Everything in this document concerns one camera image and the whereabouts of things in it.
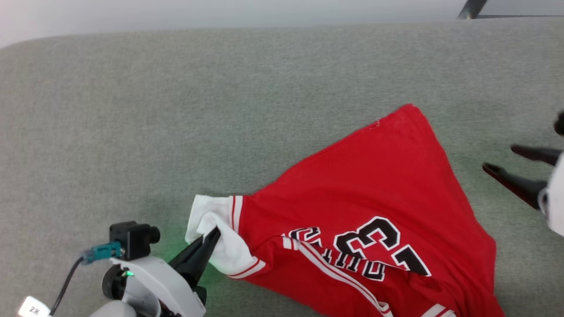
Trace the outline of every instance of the basketball jersey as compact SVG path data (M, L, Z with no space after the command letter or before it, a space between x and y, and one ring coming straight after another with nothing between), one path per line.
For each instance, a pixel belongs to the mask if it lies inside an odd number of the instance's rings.
M196 196L186 240L210 263L327 316L503 316L494 240L413 105L249 196Z

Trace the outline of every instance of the fabric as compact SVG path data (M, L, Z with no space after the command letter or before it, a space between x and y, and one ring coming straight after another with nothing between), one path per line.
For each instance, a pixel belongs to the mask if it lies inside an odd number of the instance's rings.
M324 315L428 316L438 304L458 316L503 316L493 290L495 242L413 105L252 196L197 197L187 242L214 222L226 233L210 261L220 272Z
M555 17L175 30L1 49L2 315L29 295L51 305L78 253L106 242L110 224L157 226L153 255L172 259L186 247L196 194L257 192L413 102L496 240L506 315L563 316L564 239L481 169L487 161L548 179L550 166L509 145L564 147L552 127L564 104L563 28ZM57 315L105 304L109 266L79 267ZM206 317L319 316L213 266L200 283Z

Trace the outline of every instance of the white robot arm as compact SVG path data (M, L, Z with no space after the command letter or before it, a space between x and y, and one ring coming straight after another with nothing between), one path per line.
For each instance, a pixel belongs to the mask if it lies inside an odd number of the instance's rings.
M149 255L149 245L160 240L156 227L133 221L113 224L109 229L110 242L81 254L51 309L30 296L19 314L53 316L76 267L110 259L114 265L104 275L102 292L112 301L90 317L203 317L206 289L198 282L220 236L215 228L166 263Z
M557 134L564 136L564 112L554 123ZM531 161L542 161L554 166L550 180L528 180L508 173L504 168L484 163L482 169L499 183L512 191L534 209L547 217L551 230L564 236L564 158L562 150L544 147L527 147L519 144L511 150Z

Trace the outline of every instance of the gray fabric surface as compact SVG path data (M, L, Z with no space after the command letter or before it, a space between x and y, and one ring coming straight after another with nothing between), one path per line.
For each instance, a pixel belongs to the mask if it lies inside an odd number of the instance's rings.
M498 246L507 316L564 315L564 238L481 171L550 167L511 143L564 147L564 19L50 38L0 51L2 316L51 305L78 253L111 223L159 226L184 248L195 194L252 193L405 103L434 127ZM59 316L106 302L108 263L80 267ZM208 268L208 316L315 316Z

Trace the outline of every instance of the teal connector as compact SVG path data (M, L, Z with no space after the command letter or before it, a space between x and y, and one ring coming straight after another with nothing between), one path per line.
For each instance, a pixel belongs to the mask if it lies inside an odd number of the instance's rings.
M82 265L92 264L101 259L118 258L121 254L121 244L118 241L93 246L81 254Z

